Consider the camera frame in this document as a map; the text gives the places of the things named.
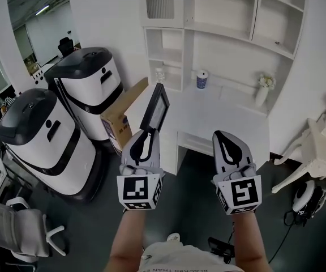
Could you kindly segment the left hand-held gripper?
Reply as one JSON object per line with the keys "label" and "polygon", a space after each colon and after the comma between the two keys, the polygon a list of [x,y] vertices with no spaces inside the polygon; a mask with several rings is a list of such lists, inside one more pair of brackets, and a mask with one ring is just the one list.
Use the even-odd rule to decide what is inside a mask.
{"label": "left hand-held gripper", "polygon": [[140,130],[124,146],[117,176],[118,199],[127,210],[154,210],[160,197],[164,170],[160,167],[158,130]]}

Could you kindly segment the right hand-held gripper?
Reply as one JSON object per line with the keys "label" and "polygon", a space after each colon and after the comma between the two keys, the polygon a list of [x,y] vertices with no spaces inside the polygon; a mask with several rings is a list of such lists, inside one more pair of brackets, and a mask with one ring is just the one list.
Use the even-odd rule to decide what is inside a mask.
{"label": "right hand-held gripper", "polygon": [[254,211],[262,203],[261,176],[248,145],[221,130],[213,133],[212,142],[217,172],[212,182],[225,213]]}

